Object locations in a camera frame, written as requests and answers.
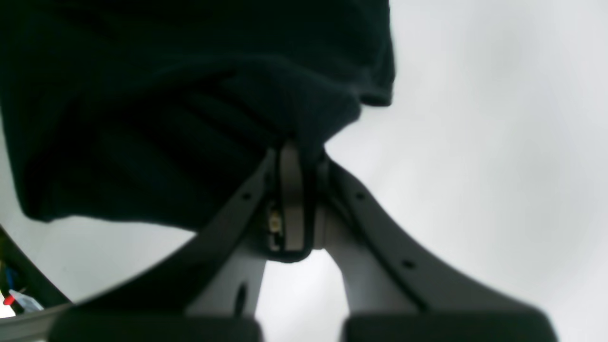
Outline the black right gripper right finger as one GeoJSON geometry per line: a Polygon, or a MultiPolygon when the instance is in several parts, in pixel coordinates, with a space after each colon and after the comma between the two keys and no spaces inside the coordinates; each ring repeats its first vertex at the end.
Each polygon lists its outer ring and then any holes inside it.
{"type": "Polygon", "coordinates": [[[454,269],[408,235],[351,173],[318,165],[317,247],[342,275],[342,342],[555,342],[536,307],[454,269]]]}

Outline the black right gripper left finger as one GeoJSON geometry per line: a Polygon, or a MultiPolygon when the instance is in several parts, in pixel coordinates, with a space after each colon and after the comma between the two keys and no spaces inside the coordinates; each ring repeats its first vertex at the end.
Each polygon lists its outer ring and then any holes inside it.
{"type": "Polygon", "coordinates": [[[268,260],[304,259],[298,149],[286,142],[209,224],[138,277],[72,307],[50,342],[262,342],[254,319],[268,260]]]}

